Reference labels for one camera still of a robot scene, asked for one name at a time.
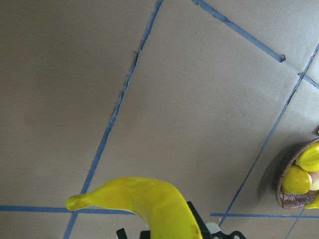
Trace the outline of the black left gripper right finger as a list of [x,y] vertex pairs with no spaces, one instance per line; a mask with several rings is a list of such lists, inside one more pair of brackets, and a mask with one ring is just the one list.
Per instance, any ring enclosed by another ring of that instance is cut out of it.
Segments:
[[243,238],[238,232],[225,236],[211,234],[203,221],[197,221],[186,201],[145,202],[141,204],[141,218],[148,225],[152,239]]

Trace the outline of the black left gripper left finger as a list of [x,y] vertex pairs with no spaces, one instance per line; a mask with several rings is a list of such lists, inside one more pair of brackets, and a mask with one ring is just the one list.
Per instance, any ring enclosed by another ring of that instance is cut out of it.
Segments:
[[116,235],[117,235],[117,239],[128,239],[124,228],[117,230]]

